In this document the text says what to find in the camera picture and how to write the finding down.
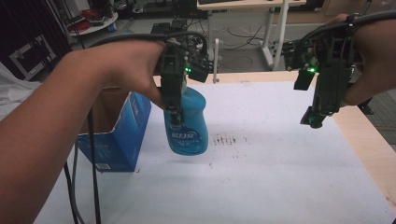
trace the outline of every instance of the cardboard box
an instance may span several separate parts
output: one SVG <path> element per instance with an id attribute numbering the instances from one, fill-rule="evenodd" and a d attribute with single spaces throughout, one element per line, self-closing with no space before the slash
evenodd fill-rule
<path id="1" fill-rule="evenodd" d="M 150 110 L 150 101 L 138 93 L 102 90 L 92 107 L 97 171 L 134 171 Z M 85 122 L 78 148 L 92 162 L 88 130 Z"/>

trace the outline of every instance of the blue spray bottle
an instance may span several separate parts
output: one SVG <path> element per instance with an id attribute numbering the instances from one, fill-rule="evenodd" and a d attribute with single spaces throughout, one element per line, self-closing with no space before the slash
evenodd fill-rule
<path id="1" fill-rule="evenodd" d="M 172 114 L 163 112 L 169 147 L 184 156 L 202 154 L 207 149 L 208 134 L 204 119 L 205 97 L 198 91 L 185 87 L 181 95 L 181 118 L 175 125 Z"/>

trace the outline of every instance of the black wire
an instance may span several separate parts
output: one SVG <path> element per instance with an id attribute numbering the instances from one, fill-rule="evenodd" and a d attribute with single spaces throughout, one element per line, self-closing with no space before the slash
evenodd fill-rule
<path id="1" fill-rule="evenodd" d="M 78 141 L 75 143 L 75 155 L 73 159 L 73 173 L 72 173 L 72 188 L 71 188 L 71 198 L 72 198 L 72 206 L 76 212 L 76 216 L 81 224 L 85 224 L 84 220 L 81 217 L 81 214 L 78 211 L 78 207 L 76 204 L 76 173 L 77 173 L 77 160 L 78 160 Z"/>
<path id="2" fill-rule="evenodd" d="M 226 49 L 226 50 L 240 49 L 240 48 L 242 48 L 242 47 L 244 47 L 244 46 L 246 46 L 246 45 L 249 45 L 250 42 L 251 42 L 254 38 L 256 38 L 256 35 L 257 35 L 257 33 L 260 31 L 261 28 L 262 28 L 262 26 L 260 26 L 259 29 L 256 31 L 256 33 L 255 33 L 249 40 L 247 40 L 247 43 L 246 43 L 246 44 L 241 45 L 241 46 L 238 46 L 238 47 L 235 47 L 235 48 Z"/>
<path id="3" fill-rule="evenodd" d="M 70 207 L 72 209 L 72 214 L 73 214 L 73 220 L 75 224 L 78 224 L 78 219 L 76 216 L 76 212 L 73 209 L 73 204 L 72 204 L 72 181 L 70 178 L 70 172 L 69 172 L 69 167 L 67 165 L 67 162 L 64 163 L 64 174 L 66 175 L 66 182 L 67 182 L 67 191 L 69 192 L 69 201 L 70 201 Z"/>
<path id="4" fill-rule="evenodd" d="M 91 147 L 91 156 L 92 156 L 92 179 L 93 179 L 93 197 L 95 204 L 95 217 L 96 224 L 101 224 L 102 220 L 100 218 L 100 204 L 99 204 L 99 192 L 97 185 L 97 177 L 96 177 L 96 159 L 95 159 L 95 139 L 93 133 L 93 115 L 92 109 L 88 113 L 88 129 L 90 133 L 90 147 Z"/>
<path id="5" fill-rule="evenodd" d="M 178 37 L 178 36 L 185 36 L 185 35 L 195 35 L 200 37 L 202 40 L 202 48 L 201 48 L 201 54 L 207 54 L 207 41 L 206 37 L 198 32 L 194 31 L 184 31 L 184 32 L 176 32 L 176 33 L 171 33 L 171 34 L 124 34 L 124 35 L 114 35 L 111 37 L 108 37 L 106 39 L 100 40 L 93 45 L 90 46 L 96 47 L 99 45 L 104 45 L 110 42 L 114 41 L 120 41 L 120 40 L 127 40 L 127 39 L 145 39 L 145 40 L 161 40 L 161 41 L 166 41 L 166 39 L 170 37 Z"/>

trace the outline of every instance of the table leg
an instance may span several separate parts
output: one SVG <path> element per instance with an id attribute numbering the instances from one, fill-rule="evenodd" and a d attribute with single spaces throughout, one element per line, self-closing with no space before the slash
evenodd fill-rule
<path id="1" fill-rule="evenodd" d="M 271 51 L 268 48 L 268 43 L 270 41 L 271 26 L 274 18 L 275 8 L 270 7 L 268 9 L 267 18 L 265 21 L 265 34 L 260 42 L 262 48 L 262 54 L 264 55 L 267 65 L 272 69 L 274 67 L 274 60 Z"/>
<path id="2" fill-rule="evenodd" d="M 278 42 L 275 52 L 276 56 L 275 56 L 274 69 L 276 69 L 277 66 L 279 65 L 280 53 L 282 52 L 283 41 L 285 38 L 286 18 L 288 16 L 288 10 L 289 10 L 289 0 L 283 0 L 279 17 L 277 18 L 276 38 L 278 38 Z"/>

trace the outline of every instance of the green led light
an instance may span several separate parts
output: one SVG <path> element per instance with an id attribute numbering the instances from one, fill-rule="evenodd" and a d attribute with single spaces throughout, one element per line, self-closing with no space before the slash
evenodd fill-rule
<path id="1" fill-rule="evenodd" d="M 312 73 L 315 73 L 315 72 L 316 72 L 315 68 L 312 68 L 312 67 L 311 67 L 311 68 L 307 68 L 306 71 L 312 72 Z"/>

